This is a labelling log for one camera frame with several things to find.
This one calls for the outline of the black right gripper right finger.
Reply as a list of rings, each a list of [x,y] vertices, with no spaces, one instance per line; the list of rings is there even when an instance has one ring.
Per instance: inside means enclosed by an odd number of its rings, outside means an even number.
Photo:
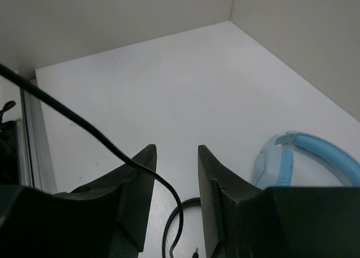
[[[238,257],[239,205],[262,190],[225,167],[205,145],[198,146],[198,179],[207,257]]]

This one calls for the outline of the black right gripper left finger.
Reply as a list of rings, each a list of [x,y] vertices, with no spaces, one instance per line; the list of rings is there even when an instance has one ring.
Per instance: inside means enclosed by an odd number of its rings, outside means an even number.
[[[71,192],[54,196],[75,254],[138,254],[143,251],[153,177],[127,164]]]

